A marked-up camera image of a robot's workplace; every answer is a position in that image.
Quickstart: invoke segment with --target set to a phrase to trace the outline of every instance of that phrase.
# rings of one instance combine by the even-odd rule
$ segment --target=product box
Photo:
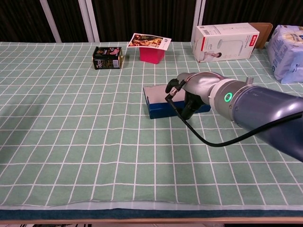
[[[96,70],[120,69],[122,58],[121,47],[96,47],[92,60]]]
[[[258,36],[249,23],[197,26],[193,54],[198,62],[247,59]]]
[[[165,100],[167,94],[165,93],[166,85],[155,85],[143,88],[150,119],[177,116],[174,109]],[[181,89],[173,97],[174,104],[177,108],[184,108],[185,91]],[[209,112],[210,105],[203,105],[195,113]]]

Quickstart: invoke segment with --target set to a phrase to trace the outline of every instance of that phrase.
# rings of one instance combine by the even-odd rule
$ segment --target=black tin can
[[[121,69],[121,47],[96,47],[93,53],[93,64],[96,70]]]

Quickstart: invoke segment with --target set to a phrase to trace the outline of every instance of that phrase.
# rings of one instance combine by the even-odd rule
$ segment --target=robotic arm
[[[205,144],[223,147],[256,135],[270,146],[303,162],[303,98],[274,91],[213,72],[181,73],[166,88],[167,102],[178,117]],[[185,108],[177,109],[174,95],[185,90]],[[186,120],[202,105],[211,108],[249,132],[214,144],[203,139]]]

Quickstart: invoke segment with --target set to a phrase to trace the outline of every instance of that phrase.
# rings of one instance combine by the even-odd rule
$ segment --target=green indicator light
[[[229,101],[231,101],[231,99],[232,99],[232,93],[229,92],[229,93],[227,93],[227,94],[225,95],[224,101],[225,101],[225,102],[229,102]]]

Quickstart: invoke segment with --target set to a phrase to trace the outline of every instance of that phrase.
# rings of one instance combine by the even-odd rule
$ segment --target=red logo
[[[252,38],[251,38],[251,41],[250,41],[250,46],[253,46],[257,40],[257,36],[258,35],[253,35]]]
[[[201,51],[203,51],[204,44],[205,44],[205,37],[203,37],[203,40],[202,40]]]

